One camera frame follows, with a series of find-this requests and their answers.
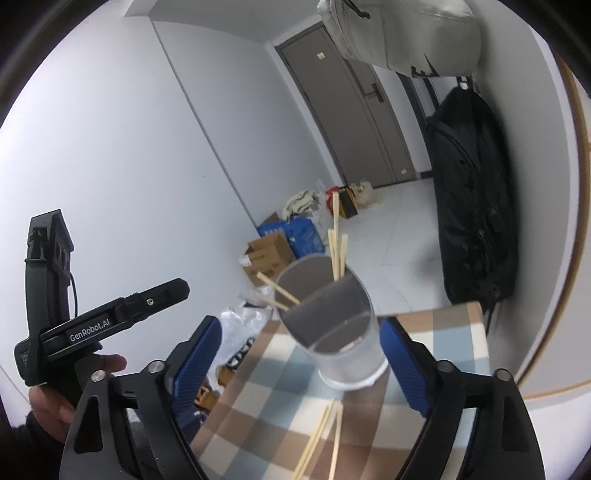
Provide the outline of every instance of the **cable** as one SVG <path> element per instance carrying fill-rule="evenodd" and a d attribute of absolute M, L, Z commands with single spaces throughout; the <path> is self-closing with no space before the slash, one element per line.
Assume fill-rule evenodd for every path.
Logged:
<path fill-rule="evenodd" d="M 70 280 L 72 280 L 72 291 L 74 292 L 74 318 L 76 318 L 78 317 L 78 295 L 76 294 L 76 282 L 72 273 L 70 273 Z"/>
<path fill-rule="evenodd" d="M 362 12 L 357 5 L 353 3 L 352 0 L 343 0 L 343 3 L 347 5 L 353 12 L 357 14 L 358 17 L 370 19 L 371 15 L 367 12 Z"/>
<path fill-rule="evenodd" d="M 496 305 L 497 305 L 497 303 L 495 302 L 494 305 L 492 306 L 492 308 L 488 311 L 488 319 L 486 321 L 486 325 L 484 328 L 484 333 L 486 336 L 488 336 L 488 331 L 491 328 L 492 314 L 495 312 Z"/>

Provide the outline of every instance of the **blue box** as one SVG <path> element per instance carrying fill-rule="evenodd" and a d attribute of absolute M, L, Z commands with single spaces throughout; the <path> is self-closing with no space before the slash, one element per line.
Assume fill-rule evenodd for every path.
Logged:
<path fill-rule="evenodd" d="M 305 257 L 315 253 L 324 253 L 325 247 L 318 235 L 316 227 L 309 218 L 296 217 L 289 222 L 263 223 L 257 227 L 260 236 L 270 235 L 274 232 L 284 232 L 296 258 Z"/>

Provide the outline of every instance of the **cardboard box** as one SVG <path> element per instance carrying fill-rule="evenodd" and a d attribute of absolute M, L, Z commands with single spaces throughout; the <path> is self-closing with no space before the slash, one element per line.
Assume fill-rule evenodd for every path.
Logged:
<path fill-rule="evenodd" d="M 248 249 L 239 262 L 255 287 L 263 282 L 256 277 L 263 272 L 271 280 L 276 280 L 287 265 L 296 260 L 283 232 L 275 232 L 248 243 Z"/>
<path fill-rule="evenodd" d="M 294 217 L 289 222 L 263 223 L 256 229 L 259 235 L 271 235 L 275 232 L 283 232 L 290 244 L 296 258 L 315 253 L 324 253 L 325 246 L 320 235 L 309 218 Z"/>

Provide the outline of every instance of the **clear plastic cup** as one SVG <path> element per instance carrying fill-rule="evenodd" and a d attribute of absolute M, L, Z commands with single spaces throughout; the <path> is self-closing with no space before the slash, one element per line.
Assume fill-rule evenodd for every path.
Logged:
<path fill-rule="evenodd" d="M 379 326 L 371 300 L 357 276 L 346 269 L 333 280 L 330 257 L 314 254 L 287 267 L 277 283 L 301 300 L 279 316 L 308 353 L 324 382 L 337 390 L 370 387 L 388 368 L 379 342 Z"/>

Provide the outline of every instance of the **white bag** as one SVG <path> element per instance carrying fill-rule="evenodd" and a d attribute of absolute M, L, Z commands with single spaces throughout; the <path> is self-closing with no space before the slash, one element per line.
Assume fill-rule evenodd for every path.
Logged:
<path fill-rule="evenodd" d="M 317 10 L 341 55 L 408 77 L 470 76 L 480 30 L 464 0 L 320 0 Z"/>

